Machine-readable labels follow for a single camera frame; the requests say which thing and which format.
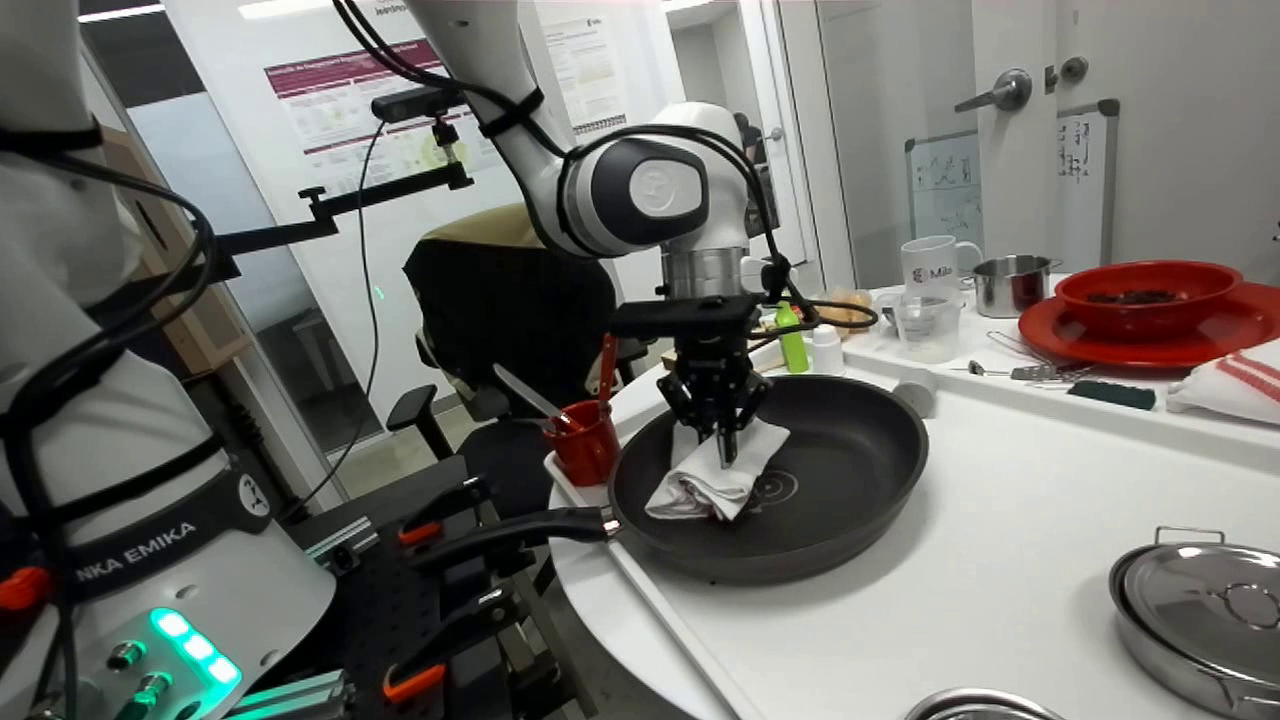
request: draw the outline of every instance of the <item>red container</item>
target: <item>red container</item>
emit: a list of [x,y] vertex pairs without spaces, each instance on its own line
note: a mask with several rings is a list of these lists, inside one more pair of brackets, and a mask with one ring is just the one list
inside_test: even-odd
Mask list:
[[1238,270],[1223,264],[1146,259],[1076,270],[1057,297],[1088,335],[1163,340],[1190,335],[1237,284]]
[[560,473],[581,482],[606,482],[621,459],[621,441],[604,399],[568,404],[550,428]]

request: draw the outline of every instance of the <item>pot lid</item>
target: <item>pot lid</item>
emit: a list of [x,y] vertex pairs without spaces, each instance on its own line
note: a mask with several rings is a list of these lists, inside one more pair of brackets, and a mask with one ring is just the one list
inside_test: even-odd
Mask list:
[[1057,720],[1057,715],[1008,691],[950,689],[916,705],[909,720]]
[[1238,544],[1157,544],[1122,568],[1128,610],[1175,651],[1280,684],[1280,557]]

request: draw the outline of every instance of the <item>black chair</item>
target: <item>black chair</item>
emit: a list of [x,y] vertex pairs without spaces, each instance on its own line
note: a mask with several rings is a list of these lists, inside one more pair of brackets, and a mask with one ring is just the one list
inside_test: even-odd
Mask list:
[[[606,270],[546,247],[424,240],[403,274],[424,311],[424,363],[448,372],[472,421],[490,421],[455,452],[489,476],[499,517],[540,510],[546,505],[540,416],[490,374],[490,363],[511,369],[550,404],[583,399],[614,308]],[[642,342],[625,342],[614,357],[625,369],[642,357]],[[444,459],[452,449],[433,399],[436,389],[407,393],[388,428],[419,428]]]

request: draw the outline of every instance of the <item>stainless steel pot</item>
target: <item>stainless steel pot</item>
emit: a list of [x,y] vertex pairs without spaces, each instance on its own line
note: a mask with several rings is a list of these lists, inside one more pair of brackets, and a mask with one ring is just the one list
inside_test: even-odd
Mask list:
[[1214,715],[1280,720],[1280,557],[1163,532],[1110,568],[1128,655]]
[[1057,713],[986,689],[950,689],[918,698],[909,720],[1060,720]]
[[974,311],[1014,320],[1044,299],[1047,256],[1000,256],[971,267]]

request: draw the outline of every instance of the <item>green light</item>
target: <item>green light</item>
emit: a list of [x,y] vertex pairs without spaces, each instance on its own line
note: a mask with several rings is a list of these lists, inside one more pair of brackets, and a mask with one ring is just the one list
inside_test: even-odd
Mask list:
[[187,632],[193,632],[193,625],[187,625],[179,610],[172,610],[172,607],[155,607],[155,610],[151,610],[151,625],[155,625],[163,635],[187,635]]
[[182,651],[204,662],[212,655],[212,642],[204,635],[187,635]]
[[218,678],[218,684],[240,684],[234,662],[222,660],[222,655],[209,662],[209,675]]

